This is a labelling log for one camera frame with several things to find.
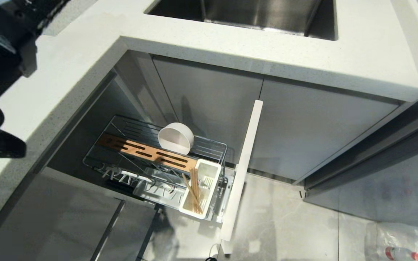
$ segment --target metal rack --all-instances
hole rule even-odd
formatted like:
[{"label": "metal rack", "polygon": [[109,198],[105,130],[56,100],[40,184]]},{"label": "metal rack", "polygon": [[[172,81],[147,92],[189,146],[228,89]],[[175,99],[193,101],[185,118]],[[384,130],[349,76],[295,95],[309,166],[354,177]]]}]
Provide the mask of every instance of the metal rack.
[{"label": "metal rack", "polygon": [[[159,148],[157,134],[161,129],[162,127],[154,124],[116,115],[103,133]],[[217,221],[221,221],[223,205],[228,198],[225,194],[229,193],[233,183],[233,177],[225,176],[226,153],[227,144],[194,136],[193,147],[186,156],[196,160],[206,159],[222,165],[222,173],[211,200],[211,211],[206,217],[207,220],[211,220],[216,214]],[[83,158],[83,164],[101,173],[103,178],[130,187],[136,197],[171,208],[179,208],[180,200],[186,190],[181,175],[188,175],[187,172],[102,147],[96,145],[96,142]]]}]

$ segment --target gray tile floor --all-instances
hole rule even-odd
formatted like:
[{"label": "gray tile floor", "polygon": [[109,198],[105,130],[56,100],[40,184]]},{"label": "gray tile floor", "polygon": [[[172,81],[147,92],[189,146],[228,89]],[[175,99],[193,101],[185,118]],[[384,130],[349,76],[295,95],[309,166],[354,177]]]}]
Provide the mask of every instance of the gray tile floor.
[{"label": "gray tile floor", "polygon": [[233,253],[220,248],[220,225],[166,210],[145,261],[364,261],[369,221],[302,201],[300,186],[247,175]]}]

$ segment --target gray cabinet door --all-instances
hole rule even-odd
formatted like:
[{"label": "gray cabinet door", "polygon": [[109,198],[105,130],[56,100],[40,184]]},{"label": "gray cabinet door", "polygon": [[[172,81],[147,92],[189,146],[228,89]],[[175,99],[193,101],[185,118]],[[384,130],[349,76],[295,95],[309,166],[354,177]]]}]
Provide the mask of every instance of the gray cabinet door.
[{"label": "gray cabinet door", "polygon": [[153,61],[179,121],[226,143],[227,161],[238,162],[263,76],[161,56]]},{"label": "gray cabinet door", "polygon": [[[38,175],[0,227],[0,260],[90,260],[120,200]],[[156,210],[127,202],[99,260],[135,260]]]},{"label": "gray cabinet door", "polygon": [[299,81],[266,77],[249,167],[293,180],[372,127],[396,101]]}]

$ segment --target plastic bottle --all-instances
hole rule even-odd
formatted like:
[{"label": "plastic bottle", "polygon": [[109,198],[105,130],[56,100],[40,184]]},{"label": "plastic bottle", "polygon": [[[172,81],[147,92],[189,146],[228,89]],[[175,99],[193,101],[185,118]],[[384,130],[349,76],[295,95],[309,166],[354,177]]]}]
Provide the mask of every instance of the plastic bottle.
[{"label": "plastic bottle", "polygon": [[387,246],[379,253],[381,260],[393,261],[418,261],[418,253],[408,250],[407,248],[395,248]]}]

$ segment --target chopsticks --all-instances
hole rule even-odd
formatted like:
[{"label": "chopsticks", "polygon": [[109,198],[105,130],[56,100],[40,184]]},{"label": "chopsticks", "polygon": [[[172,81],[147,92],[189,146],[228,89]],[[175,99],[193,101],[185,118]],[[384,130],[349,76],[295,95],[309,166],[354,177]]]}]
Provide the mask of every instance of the chopsticks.
[{"label": "chopsticks", "polygon": [[201,206],[199,205],[199,185],[198,185],[198,170],[191,168],[189,170],[190,174],[190,181],[191,186],[188,184],[188,180],[186,179],[186,176],[182,173],[183,180],[185,182],[186,187],[189,190],[189,193],[191,194],[191,198],[193,199],[193,211],[202,214]]}]

